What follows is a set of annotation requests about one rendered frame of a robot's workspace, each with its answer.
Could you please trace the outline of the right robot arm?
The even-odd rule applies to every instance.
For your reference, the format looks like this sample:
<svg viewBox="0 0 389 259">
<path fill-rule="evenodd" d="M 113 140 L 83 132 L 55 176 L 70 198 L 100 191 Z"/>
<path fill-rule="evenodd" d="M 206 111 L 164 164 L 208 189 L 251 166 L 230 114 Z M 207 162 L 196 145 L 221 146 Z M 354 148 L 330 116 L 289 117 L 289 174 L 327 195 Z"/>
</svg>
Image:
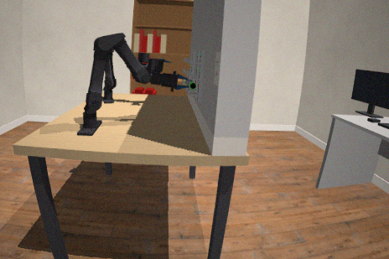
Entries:
<svg viewBox="0 0 389 259">
<path fill-rule="evenodd" d="M 96 119 L 96 111 L 98 111 L 102 105 L 102 83 L 106 60 L 108 53 L 111 51 L 111 47 L 113 47 L 122 57 L 136 82 L 142 84 L 152 82 L 151 84 L 160 85 L 160 81 L 163 80 L 161 78 L 162 74 L 158 73 L 163 71 L 163 60 L 150 58 L 146 70 L 131 51 L 127 41 L 124 39 L 125 37 L 124 33 L 110 34 L 99 37 L 94 41 L 94 59 L 91 71 L 91 81 L 88 93 L 86 93 L 86 105 L 84 107 L 85 111 L 83 112 L 84 124 L 77 132 L 78 136 L 93 136 L 98 127 L 102 124 L 101 120 Z M 87 111 L 88 109 L 89 111 Z"/>
</svg>

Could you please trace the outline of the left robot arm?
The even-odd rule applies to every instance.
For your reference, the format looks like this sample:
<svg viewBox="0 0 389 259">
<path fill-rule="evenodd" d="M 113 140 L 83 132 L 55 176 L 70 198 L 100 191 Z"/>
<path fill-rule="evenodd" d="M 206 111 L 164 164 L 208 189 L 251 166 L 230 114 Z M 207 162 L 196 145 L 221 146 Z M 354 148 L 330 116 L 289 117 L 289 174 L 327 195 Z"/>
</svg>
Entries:
<svg viewBox="0 0 389 259">
<path fill-rule="evenodd" d="M 104 103 L 114 103 L 114 100 L 112 98 L 112 89 L 113 87 L 117 86 L 117 80 L 115 79 L 114 72 L 113 72 L 113 63 L 112 63 L 112 56 L 115 49 L 111 49 L 111 52 L 108 54 L 108 58 L 106 61 L 106 67 L 105 67 L 105 86 L 103 88 L 104 90 Z M 116 50 L 115 50 L 116 51 Z M 138 53 L 138 61 L 141 61 L 141 64 L 145 69 L 147 69 L 149 61 L 149 54 L 148 53 Z M 110 89 L 110 90 L 109 90 Z"/>
</svg>

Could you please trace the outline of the grey metal bar with green ends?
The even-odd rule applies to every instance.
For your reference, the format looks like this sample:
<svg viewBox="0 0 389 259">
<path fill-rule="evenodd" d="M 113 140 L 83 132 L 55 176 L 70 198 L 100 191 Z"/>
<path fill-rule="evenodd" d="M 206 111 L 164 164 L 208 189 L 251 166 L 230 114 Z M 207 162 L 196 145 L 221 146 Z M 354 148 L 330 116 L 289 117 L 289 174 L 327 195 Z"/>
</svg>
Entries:
<svg viewBox="0 0 389 259">
<path fill-rule="evenodd" d="M 187 81 L 185 81 L 186 83 Z M 191 83 L 191 84 L 190 84 Z M 187 84 L 187 83 L 186 83 Z M 194 82 L 188 82 L 187 84 L 189 86 L 190 89 L 194 90 L 196 88 L 196 84 Z"/>
</svg>

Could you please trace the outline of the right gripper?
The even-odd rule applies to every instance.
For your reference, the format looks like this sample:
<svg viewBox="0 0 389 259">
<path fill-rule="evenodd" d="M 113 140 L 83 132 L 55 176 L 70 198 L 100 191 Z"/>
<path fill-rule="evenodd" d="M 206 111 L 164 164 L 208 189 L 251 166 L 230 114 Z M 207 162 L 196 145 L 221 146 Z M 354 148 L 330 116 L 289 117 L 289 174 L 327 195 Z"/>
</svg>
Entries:
<svg viewBox="0 0 389 259">
<path fill-rule="evenodd" d="M 162 79 L 163 80 L 161 80 L 161 85 L 171 86 L 172 92 L 174 92 L 174 89 L 176 90 L 177 88 L 178 88 L 177 90 L 183 89 L 183 88 L 189 88 L 188 86 L 182 86 L 182 85 L 177 86 L 178 79 L 182 79 L 182 80 L 188 80 L 188 79 L 183 77 L 180 74 L 176 75 L 176 71 L 174 71 L 173 75 L 162 74 Z"/>
</svg>

